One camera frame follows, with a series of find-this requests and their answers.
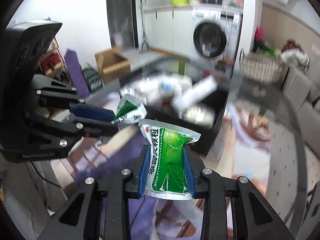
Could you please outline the green medicine packet small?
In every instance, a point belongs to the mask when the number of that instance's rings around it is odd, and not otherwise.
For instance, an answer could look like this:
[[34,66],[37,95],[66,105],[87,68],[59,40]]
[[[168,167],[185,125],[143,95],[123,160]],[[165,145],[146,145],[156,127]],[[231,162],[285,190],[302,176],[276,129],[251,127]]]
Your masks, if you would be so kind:
[[118,105],[112,124],[135,124],[147,116],[144,105],[136,97],[125,94]]

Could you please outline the white cabinet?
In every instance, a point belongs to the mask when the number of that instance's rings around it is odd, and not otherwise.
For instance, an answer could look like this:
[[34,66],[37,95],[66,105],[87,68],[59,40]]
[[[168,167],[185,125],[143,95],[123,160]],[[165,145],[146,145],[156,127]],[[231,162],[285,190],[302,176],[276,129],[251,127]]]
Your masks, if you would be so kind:
[[144,14],[148,45],[155,50],[188,57],[193,43],[192,7],[149,10]]

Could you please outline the anime print table mat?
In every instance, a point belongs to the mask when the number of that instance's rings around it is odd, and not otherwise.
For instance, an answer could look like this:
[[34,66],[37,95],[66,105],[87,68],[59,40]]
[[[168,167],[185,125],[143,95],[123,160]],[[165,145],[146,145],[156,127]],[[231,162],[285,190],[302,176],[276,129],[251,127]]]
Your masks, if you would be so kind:
[[291,233],[265,199],[260,184],[234,177],[241,138],[263,148],[261,116],[230,107],[231,124],[220,168],[207,167],[191,145],[203,138],[184,125],[136,121],[76,161],[78,188],[40,239],[282,239]]

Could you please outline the green medicine packet large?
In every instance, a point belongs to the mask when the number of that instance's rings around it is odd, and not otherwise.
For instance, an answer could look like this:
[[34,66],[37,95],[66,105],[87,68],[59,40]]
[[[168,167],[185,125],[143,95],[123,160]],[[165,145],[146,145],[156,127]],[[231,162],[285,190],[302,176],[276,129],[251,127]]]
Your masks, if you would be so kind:
[[138,126],[150,144],[140,171],[139,194],[166,200],[193,199],[194,176],[185,146],[197,142],[200,133],[149,119],[139,120]]

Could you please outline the white washing machine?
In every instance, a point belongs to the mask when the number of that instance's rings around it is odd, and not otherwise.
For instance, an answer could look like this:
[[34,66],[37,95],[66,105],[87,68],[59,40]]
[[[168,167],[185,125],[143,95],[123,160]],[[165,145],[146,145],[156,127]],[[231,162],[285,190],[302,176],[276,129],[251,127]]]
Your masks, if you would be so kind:
[[242,11],[198,6],[192,10],[190,56],[211,64],[235,61],[242,28]]

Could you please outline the striped socks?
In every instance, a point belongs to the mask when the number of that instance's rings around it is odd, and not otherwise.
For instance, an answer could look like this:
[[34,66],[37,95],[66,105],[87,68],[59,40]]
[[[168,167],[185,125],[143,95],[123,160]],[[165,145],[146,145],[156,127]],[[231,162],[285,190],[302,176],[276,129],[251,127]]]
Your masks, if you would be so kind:
[[140,80],[132,81],[119,90],[122,98],[126,94],[134,96],[144,104],[151,102],[158,93],[159,80],[155,77],[143,77]]

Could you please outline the wooden shoe rack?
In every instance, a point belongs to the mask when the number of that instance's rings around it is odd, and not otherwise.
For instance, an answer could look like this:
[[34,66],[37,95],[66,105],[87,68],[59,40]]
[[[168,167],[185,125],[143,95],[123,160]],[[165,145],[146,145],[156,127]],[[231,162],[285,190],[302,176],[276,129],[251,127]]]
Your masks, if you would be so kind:
[[60,53],[56,38],[53,38],[47,52],[41,56],[39,68],[40,74],[57,81],[69,83],[66,65]]

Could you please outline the brown cardboard box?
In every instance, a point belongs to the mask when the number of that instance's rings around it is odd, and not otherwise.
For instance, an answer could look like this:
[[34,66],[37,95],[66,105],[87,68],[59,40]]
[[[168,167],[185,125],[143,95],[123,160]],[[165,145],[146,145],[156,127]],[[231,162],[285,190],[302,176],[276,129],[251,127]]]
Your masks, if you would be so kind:
[[95,59],[104,84],[131,73],[130,61],[121,55],[119,46],[95,53]]

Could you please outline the black cardboard box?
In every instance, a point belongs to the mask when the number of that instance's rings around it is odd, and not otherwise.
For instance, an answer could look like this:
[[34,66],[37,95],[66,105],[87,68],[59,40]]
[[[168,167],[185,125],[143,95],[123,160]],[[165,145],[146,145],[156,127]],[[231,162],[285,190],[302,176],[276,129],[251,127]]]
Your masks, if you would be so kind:
[[217,90],[182,112],[174,110],[169,101],[159,105],[144,104],[147,111],[146,118],[177,125],[200,133],[200,139],[191,144],[191,149],[202,155],[207,155],[214,145],[222,124],[229,93],[229,78],[192,62],[168,59],[150,63],[121,77],[120,88],[143,77],[172,75],[174,73],[191,77],[193,85],[205,77],[212,75],[217,82]]

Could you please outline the purple rolled mat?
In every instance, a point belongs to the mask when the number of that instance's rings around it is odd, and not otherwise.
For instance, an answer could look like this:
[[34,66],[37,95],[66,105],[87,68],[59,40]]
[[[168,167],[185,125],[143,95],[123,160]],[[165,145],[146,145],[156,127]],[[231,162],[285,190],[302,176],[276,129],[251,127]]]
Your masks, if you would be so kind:
[[80,66],[76,51],[67,49],[64,59],[67,65],[71,81],[74,87],[76,88],[77,93],[82,98],[88,98],[90,96],[90,92],[88,90],[86,80],[83,76],[82,68]]

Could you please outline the grey sofa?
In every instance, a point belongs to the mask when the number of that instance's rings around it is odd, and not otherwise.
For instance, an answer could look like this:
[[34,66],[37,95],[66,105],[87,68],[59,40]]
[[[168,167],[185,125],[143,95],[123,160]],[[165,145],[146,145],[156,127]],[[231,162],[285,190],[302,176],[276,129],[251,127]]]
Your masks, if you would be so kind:
[[319,135],[319,57],[306,72],[290,67],[283,93],[291,102],[305,138]]

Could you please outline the white wicker basket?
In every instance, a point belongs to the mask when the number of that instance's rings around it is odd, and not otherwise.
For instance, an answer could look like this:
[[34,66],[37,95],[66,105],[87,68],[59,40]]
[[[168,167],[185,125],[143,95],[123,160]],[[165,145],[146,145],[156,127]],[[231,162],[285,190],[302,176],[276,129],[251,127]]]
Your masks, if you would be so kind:
[[243,76],[263,83],[277,83],[287,69],[278,58],[255,52],[246,54],[243,49],[239,54],[239,68]]

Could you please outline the white foam sheet roll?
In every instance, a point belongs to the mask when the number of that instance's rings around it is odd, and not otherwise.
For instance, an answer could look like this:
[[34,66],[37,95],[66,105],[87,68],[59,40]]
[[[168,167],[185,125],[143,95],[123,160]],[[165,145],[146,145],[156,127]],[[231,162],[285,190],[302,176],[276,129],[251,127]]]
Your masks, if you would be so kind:
[[217,90],[217,82],[210,75],[195,83],[191,88],[186,89],[181,96],[174,97],[171,106],[174,110],[182,112],[189,107],[199,103],[204,98]]

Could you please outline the dark green box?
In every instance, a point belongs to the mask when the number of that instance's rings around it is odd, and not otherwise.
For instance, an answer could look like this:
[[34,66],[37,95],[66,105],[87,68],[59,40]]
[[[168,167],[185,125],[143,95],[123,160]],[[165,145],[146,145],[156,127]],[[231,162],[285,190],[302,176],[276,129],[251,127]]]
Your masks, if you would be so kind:
[[103,88],[100,75],[95,69],[91,67],[85,68],[82,70],[82,73],[90,93],[94,93],[95,91]]

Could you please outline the white plush toy blue hat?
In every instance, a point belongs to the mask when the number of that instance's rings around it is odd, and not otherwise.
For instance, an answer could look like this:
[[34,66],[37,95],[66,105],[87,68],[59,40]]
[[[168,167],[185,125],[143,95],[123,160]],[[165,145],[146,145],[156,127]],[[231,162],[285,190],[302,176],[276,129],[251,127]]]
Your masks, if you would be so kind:
[[191,77],[174,73],[148,78],[144,83],[140,83],[138,91],[146,98],[146,103],[151,105],[179,97],[192,86]]

